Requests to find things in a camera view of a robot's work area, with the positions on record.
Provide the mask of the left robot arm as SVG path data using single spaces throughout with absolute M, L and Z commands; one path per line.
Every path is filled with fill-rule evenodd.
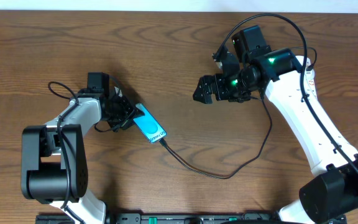
M 68 92 L 69 104 L 57 117 L 22 132 L 22 194 L 59 208 L 73 223 L 115 223 L 106 203 L 88 189 L 84 136 L 100 122 L 108 131 L 128 129 L 143 113 L 107 73 L 90 72 L 85 88 Z

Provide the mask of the blue Galaxy smartphone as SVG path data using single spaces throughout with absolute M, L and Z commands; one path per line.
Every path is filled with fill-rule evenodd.
M 167 132 L 151 115 L 148 109 L 142 103 L 138 103 L 135 106 L 142 112 L 142 116 L 134 118 L 134 122 L 147 140 L 153 144 L 164 138 Z

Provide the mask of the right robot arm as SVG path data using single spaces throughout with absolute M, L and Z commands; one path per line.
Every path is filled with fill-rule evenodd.
M 193 99 L 204 104 L 248 101 L 254 91 L 273 103 L 303 148 L 313 180 L 293 203 L 281 208 L 283 222 L 327 223 L 358 208 L 358 150 L 335 127 L 316 97 L 310 61 L 290 49 L 272 50 L 258 26 L 232 37 L 235 51 L 222 49 L 220 72 L 200 78 Z

